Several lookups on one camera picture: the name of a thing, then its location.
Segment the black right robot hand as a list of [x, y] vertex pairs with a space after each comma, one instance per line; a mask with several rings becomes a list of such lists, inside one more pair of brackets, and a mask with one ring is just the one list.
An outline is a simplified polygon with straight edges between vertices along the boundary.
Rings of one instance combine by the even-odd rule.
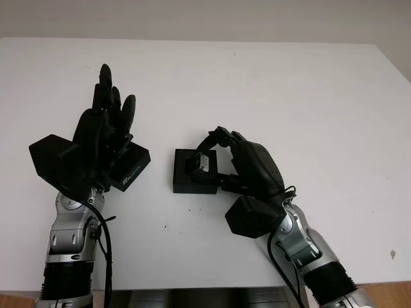
[[216, 145], [230, 149], [231, 162], [241, 186], [247, 190], [245, 194], [264, 201], [285, 192], [283, 177], [264, 146], [219, 126], [209, 132], [197, 151], [204, 154]]

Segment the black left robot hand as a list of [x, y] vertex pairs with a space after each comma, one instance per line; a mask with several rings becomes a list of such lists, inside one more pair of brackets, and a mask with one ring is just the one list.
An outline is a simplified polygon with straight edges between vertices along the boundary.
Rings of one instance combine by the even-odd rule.
[[131, 143], [131, 125], [136, 111], [136, 96], [121, 101], [112, 84], [112, 72], [107, 64], [100, 69], [99, 82], [94, 87], [92, 107], [80, 117], [73, 142], [85, 154], [93, 186], [109, 191], [113, 186], [110, 173]]

